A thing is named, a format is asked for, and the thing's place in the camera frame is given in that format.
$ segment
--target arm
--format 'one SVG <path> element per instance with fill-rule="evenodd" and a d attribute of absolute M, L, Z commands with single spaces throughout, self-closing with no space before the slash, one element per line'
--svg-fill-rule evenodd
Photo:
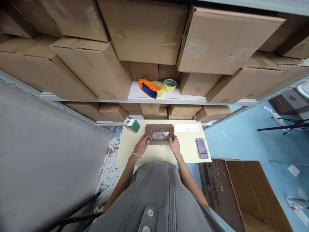
<path fill-rule="evenodd" d="M 185 161 L 183 160 L 182 154 L 180 154 L 180 143 L 178 141 L 177 136 L 175 136 L 174 141 L 172 141 L 171 138 L 169 138 L 170 141 L 170 147 L 172 152 L 174 153 L 174 156 L 177 160 L 178 166 L 179 166 L 179 172 L 181 179 L 183 181 L 184 186 L 201 202 L 203 206 L 206 207 L 206 209 L 212 214 L 210 211 L 210 208 L 208 206 L 208 203 L 206 201 L 206 198 L 199 188 L 198 184 L 196 183 L 194 177 L 192 176 L 190 170 L 188 169 Z"/>
<path fill-rule="evenodd" d="M 145 152 L 149 144 L 149 140 L 146 141 L 147 138 L 148 136 L 145 137 L 145 134 L 141 137 L 141 139 L 139 140 L 139 142 L 136 144 L 134 148 L 134 151 L 133 151 L 134 153 L 142 155 Z M 104 213 L 117 200 L 120 194 L 128 188 L 130 181 L 132 179 L 132 176 L 133 176 L 134 166 L 135 166 L 137 159 L 138 159 L 138 156 L 134 154 L 132 154 L 129 157 L 125 170 L 123 171 L 112 195 L 110 196 L 109 200 L 106 203 L 106 206 L 104 207 Z"/>

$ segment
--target drawer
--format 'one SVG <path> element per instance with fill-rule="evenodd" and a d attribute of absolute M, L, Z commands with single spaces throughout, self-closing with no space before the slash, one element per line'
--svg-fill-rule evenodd
<path fill-rule="evenodd" d="M 269 102 L 278 114 L 285 114 L 294 110 L 291 104 L 282 95 L 270 99 Z"/>
<path fill-rule="evenodd" d="M 282 96 L 294 109 L 299 109 L 308 105 L 308 102 L 294 89 L 283 93 Z"/>

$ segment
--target gray wall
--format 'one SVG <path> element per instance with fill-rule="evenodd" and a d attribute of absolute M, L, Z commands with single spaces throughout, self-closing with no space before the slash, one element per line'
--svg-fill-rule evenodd
<path fill-rule="evenodd" d="M 33 231 L 93 195 L 110 139 L 0 83 L 0 231 Z"/>

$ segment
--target hand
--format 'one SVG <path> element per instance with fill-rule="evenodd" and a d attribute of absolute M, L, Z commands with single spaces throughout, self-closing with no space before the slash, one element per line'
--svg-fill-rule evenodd
<path fill-rule="evenodd" d="M 139 155 L 143 155 L 144 152 L 146 151 L 146 148 L 149 144 L 149 140 L 147 140 L 148 135 L 145 137 L 145 134 L 143 134 L 143 136 L 141 137 L 141 139 L 139 140 L 139 142 L 135 145 L 134 148 L 134 153 L 137 153 Z"/>
<path fill-rule="evenodd" d="M 172 140 L 171 137 L 169 137 L 168 140 L 170 141 L 170 147 L 171 147 L 172 152 L 174 153 L 174 156 L 181 155 L 180 154 L 180 143 L 178 141 L 177 136 L 175 136 L 174 141 Z"/>

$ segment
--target blue floor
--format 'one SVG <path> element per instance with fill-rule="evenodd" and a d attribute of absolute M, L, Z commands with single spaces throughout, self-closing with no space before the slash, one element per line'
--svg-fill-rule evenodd
<path fill-rule="evenodd" d="M 264 106 L 272 109 L 268 102 L 264 102 L 205 130 L 211 157 L 260 161 L 294 231 L 309 231 L 286 202 L 287 195 L 299 198 L 298 188 L 304 189 L 309 195 L 309 168 L 298 167 L 301 172 L 295 177 L 287 169 L 288 164 L 269 162 L 281 160 L 309 164 L 309 131 L 292 130 L 285 136 L 283 130 L 257 131 L 260 128 L 279 126 L 271 118 L 272 114 L 264 110 Z M 188 166 L 200 183 L 198 165 Z M 227 231 L 234 231 L 219 216 L 216 215 L 216 218 Z"/>

